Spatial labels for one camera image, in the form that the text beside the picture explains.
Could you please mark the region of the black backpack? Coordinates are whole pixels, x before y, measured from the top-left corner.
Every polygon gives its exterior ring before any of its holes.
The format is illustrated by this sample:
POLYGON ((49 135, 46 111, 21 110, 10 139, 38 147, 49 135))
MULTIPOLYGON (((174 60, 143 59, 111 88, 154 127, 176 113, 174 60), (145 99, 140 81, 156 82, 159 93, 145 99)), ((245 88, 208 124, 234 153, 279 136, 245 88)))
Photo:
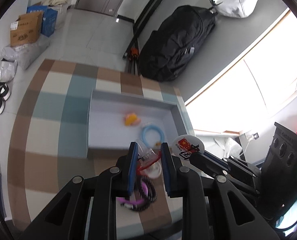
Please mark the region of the black backpack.
POLYGON ((154 30, 139 55, 139 68, 145 78, 174 81, 215 28, 213 8, 182 5, 154 30))

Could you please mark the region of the grey open cardboard box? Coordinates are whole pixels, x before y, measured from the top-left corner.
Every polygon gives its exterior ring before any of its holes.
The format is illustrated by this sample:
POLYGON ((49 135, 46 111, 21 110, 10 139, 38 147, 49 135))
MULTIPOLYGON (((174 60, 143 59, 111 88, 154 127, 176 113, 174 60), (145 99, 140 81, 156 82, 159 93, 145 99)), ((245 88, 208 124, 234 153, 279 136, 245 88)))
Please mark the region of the grey open cardboard box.
POLYGON ((122 155, 131 142, 153 148, 187 129, 176 103, 93 90, 88 110, 88 156, 122 155))

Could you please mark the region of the grey plastic parcel bag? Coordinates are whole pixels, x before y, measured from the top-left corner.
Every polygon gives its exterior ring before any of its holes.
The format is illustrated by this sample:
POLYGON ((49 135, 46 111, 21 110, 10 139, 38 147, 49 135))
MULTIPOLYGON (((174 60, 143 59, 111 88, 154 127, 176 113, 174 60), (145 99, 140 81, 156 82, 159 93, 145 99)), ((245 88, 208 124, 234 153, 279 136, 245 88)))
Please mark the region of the grey plastic parcel bag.
POLYGON ((40 35, 34 43, 4 47, 1 56, 7 61, 16 61, 22 70, 26 70, 48 48, 49 44, 50 39, 45 35, 40 35))

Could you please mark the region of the brown cardboard box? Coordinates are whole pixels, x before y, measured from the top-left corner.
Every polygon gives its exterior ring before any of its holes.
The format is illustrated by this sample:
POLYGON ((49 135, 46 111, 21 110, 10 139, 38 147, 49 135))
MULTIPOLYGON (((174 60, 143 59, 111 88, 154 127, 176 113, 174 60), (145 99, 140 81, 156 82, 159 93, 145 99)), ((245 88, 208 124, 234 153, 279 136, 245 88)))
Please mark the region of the brown cardboard box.
POLYGON ((40 37, 42 18, 42 11, 20 15, 10 25, 10 45, 16 47, 36 42, 40 37))

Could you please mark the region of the orange pink duck toy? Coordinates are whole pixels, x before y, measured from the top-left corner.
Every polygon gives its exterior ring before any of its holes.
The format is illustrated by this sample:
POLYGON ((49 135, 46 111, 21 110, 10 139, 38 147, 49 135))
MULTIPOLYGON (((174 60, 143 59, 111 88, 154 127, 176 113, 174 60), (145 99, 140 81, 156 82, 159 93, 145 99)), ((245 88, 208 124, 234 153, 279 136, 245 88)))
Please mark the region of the orange pink duck toy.
POLYGON ((141 123, 141 119, 135 113, 125 115, 125 126, 136 126, 141 123))

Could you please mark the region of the checkered tablecloth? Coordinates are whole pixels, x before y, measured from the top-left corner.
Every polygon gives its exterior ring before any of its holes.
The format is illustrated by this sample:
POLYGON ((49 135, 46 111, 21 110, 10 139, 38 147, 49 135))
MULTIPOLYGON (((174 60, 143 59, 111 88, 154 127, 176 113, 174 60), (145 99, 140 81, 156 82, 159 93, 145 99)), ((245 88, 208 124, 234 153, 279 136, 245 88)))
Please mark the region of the checkered tablecloth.
POLYGON ((24 231, 74 176, 89 178, 113 165, 119 152, 90 150, 91 93, 135 95, 176 103, 184 126, 193 126, 180 91, 116 70, 45 59, 19 106, 7 163, 8 197, 14 226, 24 231))

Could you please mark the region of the round white flag badge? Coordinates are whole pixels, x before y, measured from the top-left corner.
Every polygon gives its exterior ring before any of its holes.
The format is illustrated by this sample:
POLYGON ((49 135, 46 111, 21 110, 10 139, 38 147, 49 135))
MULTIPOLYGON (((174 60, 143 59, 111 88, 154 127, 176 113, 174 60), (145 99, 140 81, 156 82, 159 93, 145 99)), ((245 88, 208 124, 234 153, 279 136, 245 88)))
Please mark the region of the round white flag badge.
POLYGON ((175 156, 187 161, 193 153, 203 153, 204 144, 198 137, 186 134, 177 137, 172 143, 171 149, 175 156))

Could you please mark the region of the beige cloth bag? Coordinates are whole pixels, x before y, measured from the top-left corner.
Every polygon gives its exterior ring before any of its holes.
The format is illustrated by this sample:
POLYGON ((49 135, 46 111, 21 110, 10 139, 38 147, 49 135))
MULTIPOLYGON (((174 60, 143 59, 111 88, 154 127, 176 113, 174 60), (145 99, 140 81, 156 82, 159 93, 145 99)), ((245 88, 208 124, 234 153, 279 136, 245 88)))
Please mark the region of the beige cloth bag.
POLYGON ((45 0, 43 2, 43 5, 44 6, 48 6, 48 7, 55 7, 55 6, 58 6, 58 5, 63 5, 65 3, 67 3, 68 0, 45 0))

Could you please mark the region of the red white round case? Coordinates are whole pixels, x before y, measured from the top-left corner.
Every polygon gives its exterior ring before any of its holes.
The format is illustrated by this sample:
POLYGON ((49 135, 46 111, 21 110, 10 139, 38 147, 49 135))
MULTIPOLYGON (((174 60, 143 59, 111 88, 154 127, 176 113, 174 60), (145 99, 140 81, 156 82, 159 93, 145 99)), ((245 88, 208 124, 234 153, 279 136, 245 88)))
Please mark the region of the red white round case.
POLYGON ((157 179, 162 174, 162 165, 160 162, 161 153, 150 152, 138 159, 136 174, 138 176, 147 176, 150 179, 157 179))

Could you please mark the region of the blue cardboard box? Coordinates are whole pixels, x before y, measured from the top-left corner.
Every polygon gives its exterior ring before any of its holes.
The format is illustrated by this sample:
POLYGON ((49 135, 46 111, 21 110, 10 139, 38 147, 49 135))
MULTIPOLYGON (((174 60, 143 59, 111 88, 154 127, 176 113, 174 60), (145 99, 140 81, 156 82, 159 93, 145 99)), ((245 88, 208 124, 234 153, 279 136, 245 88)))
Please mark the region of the blue cardboard box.
POLYGON ((41 11, 43 13, 41 34, 46 37, 50 37, 55 31, 58 12, 45 5, 32 5, 30 7, 27 7, 26 10, 27 13, 38 11, 41 11))

